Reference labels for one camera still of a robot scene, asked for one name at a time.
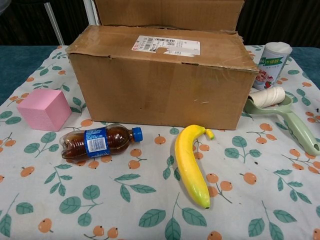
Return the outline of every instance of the lint roller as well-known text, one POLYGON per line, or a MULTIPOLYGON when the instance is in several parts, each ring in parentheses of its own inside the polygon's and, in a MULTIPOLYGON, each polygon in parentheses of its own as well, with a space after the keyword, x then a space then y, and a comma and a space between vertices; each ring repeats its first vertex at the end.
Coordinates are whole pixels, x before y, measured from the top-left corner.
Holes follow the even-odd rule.
POLYGON ((308 127, 291 110, 293 100, 282 87, 251 93, 246 100, 244 111, 248 114, 279 114, 287 122, 291 136, 312 156, 320 155, 320 147, 308 127), (278 107, 265 107, 278 104, 278 107))

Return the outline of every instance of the yellow banana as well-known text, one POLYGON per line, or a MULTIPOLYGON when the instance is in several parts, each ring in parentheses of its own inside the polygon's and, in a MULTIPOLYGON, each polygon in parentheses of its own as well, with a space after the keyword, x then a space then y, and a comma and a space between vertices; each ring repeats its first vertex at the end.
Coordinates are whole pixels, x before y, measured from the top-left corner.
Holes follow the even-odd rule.
POLYGON ((197 204, 208 209, 210 207, 208 187, 193 152, 194 140, 204 133, 211 140, 215 137, 211 130, 203 126, 186 127, 176 138, 174 151, 182 181, 189 195, 197 204))

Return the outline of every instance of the brown liquid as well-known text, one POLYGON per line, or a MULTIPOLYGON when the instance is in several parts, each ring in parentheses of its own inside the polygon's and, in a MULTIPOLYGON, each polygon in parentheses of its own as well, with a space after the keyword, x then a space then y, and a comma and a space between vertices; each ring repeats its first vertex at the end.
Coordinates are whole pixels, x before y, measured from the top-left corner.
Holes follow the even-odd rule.
MULTIPOLYGON (((132 130, 123 126, 106 127, 106 132, 110 155, 123 153, 134 142, 132 130)), ((62 145, 62 157, 68 162, 77 163, 90 159, 86 152, 84 131, 67 134, 62 145)))

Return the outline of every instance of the blue bottle label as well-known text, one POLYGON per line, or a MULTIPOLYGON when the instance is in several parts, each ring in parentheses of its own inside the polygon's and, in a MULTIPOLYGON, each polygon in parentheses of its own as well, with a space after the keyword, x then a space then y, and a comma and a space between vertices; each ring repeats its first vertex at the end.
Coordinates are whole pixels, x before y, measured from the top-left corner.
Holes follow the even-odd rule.
POLYGON ((84 146, 90 158, 110 154, 105 127, 84 131, 84 146))

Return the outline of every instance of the iced tea bottle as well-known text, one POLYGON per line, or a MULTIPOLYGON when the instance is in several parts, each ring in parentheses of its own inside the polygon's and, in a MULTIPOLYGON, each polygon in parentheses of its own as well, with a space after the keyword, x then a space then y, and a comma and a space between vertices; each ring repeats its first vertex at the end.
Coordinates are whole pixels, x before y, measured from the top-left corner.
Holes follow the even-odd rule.
POLYGON ((77 163, 90 158, 123 153, 130 143, 142 140, 140 127, 129 130, 120 124, 72 131, 60 138, 63 147, 61 156, 68 162, 77 163))

